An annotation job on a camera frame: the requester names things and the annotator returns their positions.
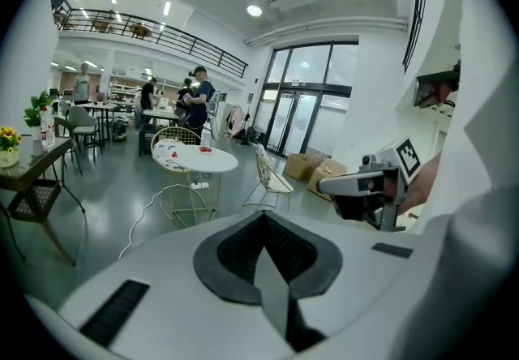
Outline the person's right forearm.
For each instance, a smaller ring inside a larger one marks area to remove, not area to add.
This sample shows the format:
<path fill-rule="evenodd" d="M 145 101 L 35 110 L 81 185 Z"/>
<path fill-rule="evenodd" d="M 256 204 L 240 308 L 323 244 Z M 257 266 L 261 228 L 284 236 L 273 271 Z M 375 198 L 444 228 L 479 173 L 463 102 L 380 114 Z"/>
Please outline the person's right forearm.
<path fill-rule="evenodd" d="M 426 203 L 440 163 L 441 153 L 439 152 L 431 158 L 419 170 L 413 181 L 410 183 L 408 195 L 398 209 L 398 215 L 408 212 L 410 209 Z"/>

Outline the pile of black bags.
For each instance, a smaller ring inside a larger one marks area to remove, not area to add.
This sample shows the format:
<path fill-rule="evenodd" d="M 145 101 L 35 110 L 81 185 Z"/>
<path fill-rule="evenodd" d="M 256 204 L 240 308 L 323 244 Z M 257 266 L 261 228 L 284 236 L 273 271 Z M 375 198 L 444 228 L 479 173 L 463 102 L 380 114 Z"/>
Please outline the pile of black bags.
<path fill-rule="evenodd" d="M 248 127 L 247 129 L 242 128 L 235 135 L 233 135 L 232 139 L 238 142 L 241 145 L 251 145 L 257 143 L 258 135 L 253 127 Z"/>

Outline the black backpack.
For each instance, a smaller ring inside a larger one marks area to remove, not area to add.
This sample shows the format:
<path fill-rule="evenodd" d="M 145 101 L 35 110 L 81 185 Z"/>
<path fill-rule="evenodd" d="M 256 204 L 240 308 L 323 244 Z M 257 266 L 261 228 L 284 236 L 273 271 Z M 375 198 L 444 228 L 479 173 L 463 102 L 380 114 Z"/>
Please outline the black backpack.
<path fill-rule="evenodd" d="M 127 122 L 122 118 L 115 118 L 112 122 L 111 139 L 114 142 L 123 142 L 127 139 Z"/>

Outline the clear water bottle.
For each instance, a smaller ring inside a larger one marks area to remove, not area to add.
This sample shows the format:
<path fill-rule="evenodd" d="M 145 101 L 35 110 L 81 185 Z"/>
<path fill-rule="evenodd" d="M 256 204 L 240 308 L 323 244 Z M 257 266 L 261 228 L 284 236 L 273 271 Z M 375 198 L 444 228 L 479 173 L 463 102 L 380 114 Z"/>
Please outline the clear water bottle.
<path fill-rule="evenodd" d="M 54 115 L 50 106 L 41 109 L 41 142 L 45 151 L 50 151 L 55 145 Z"/>

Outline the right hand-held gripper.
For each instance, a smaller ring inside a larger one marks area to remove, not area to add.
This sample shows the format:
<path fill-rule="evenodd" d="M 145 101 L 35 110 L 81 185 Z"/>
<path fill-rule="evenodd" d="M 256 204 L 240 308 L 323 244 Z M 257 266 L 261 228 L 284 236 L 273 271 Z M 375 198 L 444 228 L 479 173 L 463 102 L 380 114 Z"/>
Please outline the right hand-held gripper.
<path fill-rule="evenodd" d="M 420 168 L 413 144 L 402 138 L 365 155 L 358 173 L 323 178 L 316 189 L 330 196 L 344 220 L 365 221 L 380 231 L 402 231 L 398 210 Z"/>

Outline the round white table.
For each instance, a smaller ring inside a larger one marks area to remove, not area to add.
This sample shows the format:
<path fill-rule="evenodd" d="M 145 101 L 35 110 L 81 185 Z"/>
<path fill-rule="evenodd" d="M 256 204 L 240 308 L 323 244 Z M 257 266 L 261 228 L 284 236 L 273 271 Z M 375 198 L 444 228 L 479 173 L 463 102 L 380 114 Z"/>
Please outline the round white table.
<path fill-rule="evenodd" d="M 214 150 L 212 155 L 204 156 L 197 152 L 199 147 L 197 145 L 184 145 L 178 150 L 178 156 L 174 158 L 176 164 L 190 170 L 190 173 L 181 174 L 186 178 L 186 181 L 174 187 L 186 192 L 187 203 L 180 204 L 173 209 L 173 217 L 177 218 L 186 228 L 189 226 L 187 216 L 193 218 L 195 225 L 198 225 L 201 220 L 212 221 L 216 218 L 221 191 L 221 176 L 238 168 L 238 159 L 235 156 L 215 147 L 210 147 Z M 216 178 L 214 180 L 216 183 L 216 198 L 213 204 L 208 204 L 202 194 L 203 191 L 210 190 L 211 187 L 204 190 L 191 189 L 193 182 L 201 182 L 196 178 L 202 175 L 210 175 Z"/>

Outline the glass entrance doors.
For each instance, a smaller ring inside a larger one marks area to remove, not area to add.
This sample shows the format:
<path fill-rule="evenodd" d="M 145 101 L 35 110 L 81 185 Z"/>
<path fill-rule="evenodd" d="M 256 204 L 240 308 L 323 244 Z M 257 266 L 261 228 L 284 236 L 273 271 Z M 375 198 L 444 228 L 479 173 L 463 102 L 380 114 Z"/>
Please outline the glass entrance doors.
<path fill-rule="evenodd" d="M 357 60 L 357 41 L 275 49 L 253 121 L 258 141 L 283 158 L 330 157 L 349 108 Z"/>

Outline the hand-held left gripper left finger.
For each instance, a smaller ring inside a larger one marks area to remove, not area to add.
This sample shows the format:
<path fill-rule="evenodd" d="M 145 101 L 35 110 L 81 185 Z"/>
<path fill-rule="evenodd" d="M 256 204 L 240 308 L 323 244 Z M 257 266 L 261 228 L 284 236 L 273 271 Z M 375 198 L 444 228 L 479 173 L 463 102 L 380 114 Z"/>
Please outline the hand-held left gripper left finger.
<path fill-rule="evenodd" d="M 242 216 L 227 216 L 162 234 L 84 282 L 55 311 L 26 301 L 51 336 L 79 360 L 283 360 L 292 348 L 259 306 L 225 302 L 210 292 L 193 268 L 195 249 Z M 108 347 L 80 328 L 127 281 L 148 286 Z"/>

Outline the black wall grille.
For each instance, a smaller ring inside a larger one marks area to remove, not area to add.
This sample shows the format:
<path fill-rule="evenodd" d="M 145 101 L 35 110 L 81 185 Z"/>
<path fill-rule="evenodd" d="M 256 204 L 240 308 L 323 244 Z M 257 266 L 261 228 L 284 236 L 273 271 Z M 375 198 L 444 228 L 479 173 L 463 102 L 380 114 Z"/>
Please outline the black wall grille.
<path fill-rule="evenodd" d="M 412 57 L 414 55 L 414 51 L 418 42 L 418 37 L 422 27 L 422 19 L 425 12 L 426 0 L 414 0 L 414 9 L 413 9 L 413 17 L 410 23 L 410 34 L 408 43 L 405 50 L 405 55 L 403 57 L 402 65 L 404 67 L 404 72 L 407 72 Z"/>

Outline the person's white shirt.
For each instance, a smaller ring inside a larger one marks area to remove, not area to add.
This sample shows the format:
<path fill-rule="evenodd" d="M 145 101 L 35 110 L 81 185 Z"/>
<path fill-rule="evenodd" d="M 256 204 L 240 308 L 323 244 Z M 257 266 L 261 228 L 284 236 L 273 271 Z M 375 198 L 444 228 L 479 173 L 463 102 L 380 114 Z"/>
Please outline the person's white shirt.
<path fill-rule="evenodd" d="M 498 0 L 461 0 L 461 82 L 419 227 L 447 222 L 395 345 L 399 360 L 479 360 L 515 346 L 519 293 L 519 38 Z"/>

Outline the white ceiling pipes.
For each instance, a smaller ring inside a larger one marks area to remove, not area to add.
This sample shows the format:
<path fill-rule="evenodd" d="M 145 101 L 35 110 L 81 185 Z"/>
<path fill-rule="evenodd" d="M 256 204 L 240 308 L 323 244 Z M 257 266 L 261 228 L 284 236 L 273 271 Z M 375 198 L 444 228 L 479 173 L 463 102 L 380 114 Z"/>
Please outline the white ceiling pipes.
<path fill-rule="evenodd" d="M 317 19 L 252 37 L 244 43 L 250 47 L 280 45 L 286 42 L 317 41 L 326 37 L 357 36 L 364 32 L 407 32 L 409 21 L 402 18 L 347 16 Z"/>

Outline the grey chair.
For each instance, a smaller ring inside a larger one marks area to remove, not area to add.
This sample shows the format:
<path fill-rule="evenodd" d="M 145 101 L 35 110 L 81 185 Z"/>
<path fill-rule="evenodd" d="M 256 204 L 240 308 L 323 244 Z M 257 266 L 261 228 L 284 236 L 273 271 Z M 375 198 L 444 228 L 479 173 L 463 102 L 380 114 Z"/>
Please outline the grey chair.
<path fill-rule="evenodd" d="M 74 105 L 70 108 L 67 121 L 71 124 L 73 137 L 80 152 L 87 148 L 99 148 L 101 153 L 104 152 L 97 119 L 91 116 L 82 105 Z"/>

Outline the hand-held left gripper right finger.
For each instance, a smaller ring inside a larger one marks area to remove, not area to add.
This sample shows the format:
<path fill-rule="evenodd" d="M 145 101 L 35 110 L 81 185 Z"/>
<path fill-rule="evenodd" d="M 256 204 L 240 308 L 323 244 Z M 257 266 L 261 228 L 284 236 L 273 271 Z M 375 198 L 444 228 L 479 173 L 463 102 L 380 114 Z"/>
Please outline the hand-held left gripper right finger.
<path fill-rule="evenodd" d="M 298 215 L 263 213 L 263 243 L 285 285 L 264 310 L 289 341 L 331 337 L 389 286 L 418 235 L 331 224 Z"/>

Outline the black mezzanine railing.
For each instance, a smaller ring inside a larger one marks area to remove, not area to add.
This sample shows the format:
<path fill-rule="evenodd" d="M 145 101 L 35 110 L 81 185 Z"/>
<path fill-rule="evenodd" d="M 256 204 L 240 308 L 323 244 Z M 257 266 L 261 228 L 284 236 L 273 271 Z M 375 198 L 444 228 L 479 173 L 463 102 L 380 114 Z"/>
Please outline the black mezzanine railing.
<path fill-rule="evenodd" d="M 97 32 L 147 41 L 207 62 L 238 78 L 248 64 L 208 41 L 161 22 L 117 11 L 74 8 L 67 0 L 50 0 L 60 31 Z"/>

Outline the black monitor rig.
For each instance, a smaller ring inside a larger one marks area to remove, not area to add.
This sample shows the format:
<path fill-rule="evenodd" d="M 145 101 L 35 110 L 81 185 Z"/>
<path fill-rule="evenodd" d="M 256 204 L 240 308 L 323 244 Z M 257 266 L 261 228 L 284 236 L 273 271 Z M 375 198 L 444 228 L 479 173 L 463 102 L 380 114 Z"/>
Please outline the black monitor rig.
<path fill-rule="evenodd" d="M 461 61 L 451 70 L 418 76 L 414 89 L 414 107 L 424 109 L 444 103 L 448 97 L 459 89 Z"/>

